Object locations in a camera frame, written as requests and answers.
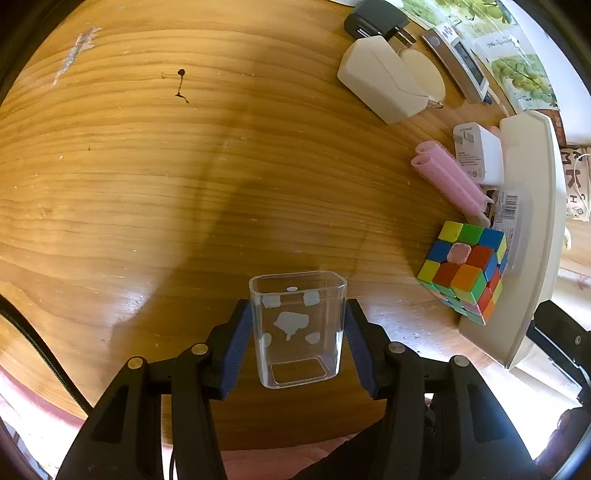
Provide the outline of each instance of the digital thermometer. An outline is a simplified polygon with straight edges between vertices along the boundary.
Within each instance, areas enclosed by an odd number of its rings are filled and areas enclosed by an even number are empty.
[[[442,24],[421,36],[448,69],[468,102],[481,103],[488,89],[488,80],[454,29]]]

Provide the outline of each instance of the open case lid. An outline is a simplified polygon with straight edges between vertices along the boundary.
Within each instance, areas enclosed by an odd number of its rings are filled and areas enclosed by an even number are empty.
[[[501,120],[503,190],[519,196],[503,291],[492,317],[460,320],[460,333],[506,368],[513,367],[538,304],[552,296],[564,237],[566,185],[552,121],[536,111]]]

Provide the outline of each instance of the rubik's cube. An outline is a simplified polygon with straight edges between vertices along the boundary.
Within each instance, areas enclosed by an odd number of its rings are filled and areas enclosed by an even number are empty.
[[[507,256],[503,232],[447,221],[417,280],[444,304],[485,325],[503,290]]]

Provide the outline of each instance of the dark mark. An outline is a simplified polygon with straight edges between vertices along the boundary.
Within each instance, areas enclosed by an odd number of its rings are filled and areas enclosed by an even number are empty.
[[[180,70],[179,70],[177,73],[178,73],[178,74],[180,75],[180,77],[181,77],[181,83],[180,83],[180,84],[179,84],[179,86],[178,86],[178,92],[177,92],[177,94],[175,95],[175,97],[181,97],[181,98],[184,98],[184,99],[185,99],[185,102],[187,102],[187,103],[188,103],[189,101],[187,100],[187,97],[185,97],[184,95],[181,95],[181,87],[183,86],[184,69],[180,69]]]

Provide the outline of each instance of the barcode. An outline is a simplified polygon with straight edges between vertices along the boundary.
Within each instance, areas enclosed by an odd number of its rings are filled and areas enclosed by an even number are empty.
[[[517,201],[519,197],[517,195],[507,195],[505,197],[505,206],[503,208],[503,218],[507,220],[515,220],[517,214]]]

